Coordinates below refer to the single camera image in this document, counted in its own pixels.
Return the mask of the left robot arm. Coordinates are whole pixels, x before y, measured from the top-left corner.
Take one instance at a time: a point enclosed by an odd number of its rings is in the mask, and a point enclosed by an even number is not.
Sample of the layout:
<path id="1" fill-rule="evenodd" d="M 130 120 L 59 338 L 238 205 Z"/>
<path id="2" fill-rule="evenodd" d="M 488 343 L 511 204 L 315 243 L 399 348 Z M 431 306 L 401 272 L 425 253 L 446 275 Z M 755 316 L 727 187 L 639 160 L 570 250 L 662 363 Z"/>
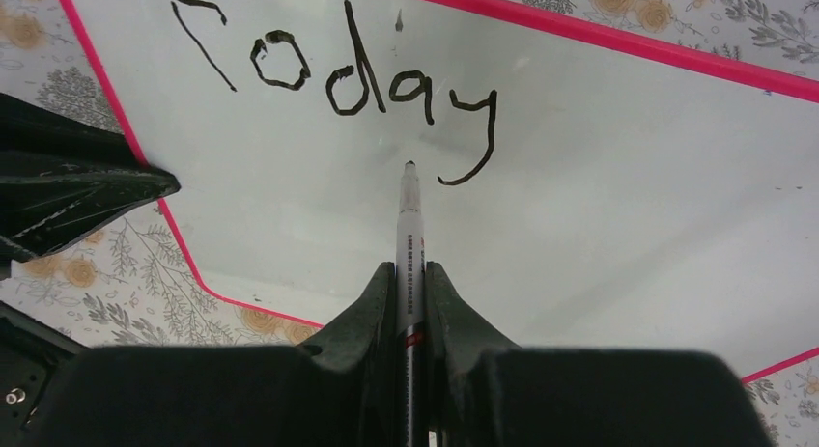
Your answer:
<path id="1" fill-rule="evenodd" d="M 9 95 L 1 97 L 1 277 L 44 261 L 130 210 L 178 192 L 171 173 L 141 163 L 121 133 Z M 48 383 L 82 347 L 1 308 L 1 443 L 24 436 Z"/>

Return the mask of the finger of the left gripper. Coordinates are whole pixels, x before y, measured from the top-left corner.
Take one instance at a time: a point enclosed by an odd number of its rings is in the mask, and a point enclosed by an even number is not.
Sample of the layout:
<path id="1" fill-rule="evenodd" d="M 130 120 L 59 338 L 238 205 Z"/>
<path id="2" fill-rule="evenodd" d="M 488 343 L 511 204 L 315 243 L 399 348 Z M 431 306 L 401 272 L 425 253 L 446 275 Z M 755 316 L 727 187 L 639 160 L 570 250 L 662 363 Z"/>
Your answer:
<path id="1" fill-rule="evenodd" d="M 181 189 L 170 173 L 20 151 L 1 153 L 1 260 L 56 254 Z"/>
<path id="2" fill-rule="evenodd" d="M 81 124 L 3 94 L 1 171 L 3 173 L 145 173 L 125 136 Z"/>

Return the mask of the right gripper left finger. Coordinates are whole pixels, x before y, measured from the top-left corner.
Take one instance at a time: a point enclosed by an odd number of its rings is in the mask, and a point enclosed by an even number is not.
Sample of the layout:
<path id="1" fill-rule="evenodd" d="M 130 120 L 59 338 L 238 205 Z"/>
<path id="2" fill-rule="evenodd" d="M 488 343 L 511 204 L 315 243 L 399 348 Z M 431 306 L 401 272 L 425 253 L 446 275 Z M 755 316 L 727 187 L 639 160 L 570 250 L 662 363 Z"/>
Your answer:
<path id="1" fill-rule="evenodd" d="M 48 385 L 29 446 L 388 446 L 395 272 L 296 346 L 85 349 Z"/>

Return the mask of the black cap marker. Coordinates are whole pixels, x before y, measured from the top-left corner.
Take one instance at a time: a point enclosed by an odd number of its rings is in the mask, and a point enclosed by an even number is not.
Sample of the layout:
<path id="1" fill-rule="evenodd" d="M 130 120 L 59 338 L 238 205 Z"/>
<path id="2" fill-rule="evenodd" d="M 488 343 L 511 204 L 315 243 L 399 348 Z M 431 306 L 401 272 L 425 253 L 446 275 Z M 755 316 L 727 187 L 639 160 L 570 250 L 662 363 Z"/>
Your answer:
<path id="1" fill-rule="evenodd" d="M 400 182 L 396 240 L 397 408 L 396 444 L 427 446 L 425 396 L 424 230 L 416 164 L 405 164 Z"/>

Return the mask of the pink framed whiteboard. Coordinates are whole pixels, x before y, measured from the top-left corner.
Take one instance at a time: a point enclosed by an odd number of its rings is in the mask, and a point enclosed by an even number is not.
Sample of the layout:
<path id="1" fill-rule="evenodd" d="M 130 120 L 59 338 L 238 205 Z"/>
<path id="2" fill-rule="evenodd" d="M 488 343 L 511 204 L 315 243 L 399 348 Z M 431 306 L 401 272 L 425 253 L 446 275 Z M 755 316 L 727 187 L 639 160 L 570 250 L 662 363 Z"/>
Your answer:
<path id="1" fill-rule="evenodd" d="M 521 344 L 818 345 L 818 85 L 507 0 L 60 0 L 200 285 L 325 323 L 426 256 Z"/>

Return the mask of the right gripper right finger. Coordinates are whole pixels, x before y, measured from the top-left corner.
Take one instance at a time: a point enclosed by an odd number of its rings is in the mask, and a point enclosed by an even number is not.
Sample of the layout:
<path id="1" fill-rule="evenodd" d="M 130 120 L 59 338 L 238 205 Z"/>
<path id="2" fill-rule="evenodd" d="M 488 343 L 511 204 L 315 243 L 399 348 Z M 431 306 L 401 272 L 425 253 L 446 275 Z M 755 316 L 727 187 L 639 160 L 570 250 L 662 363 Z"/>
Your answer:
<path id="1" fill-rule="evenodd" d="M 425 273 L 428 410 L 443 446 L 767 446 L 741 381 L 693 350 L 526 348 Z"/>

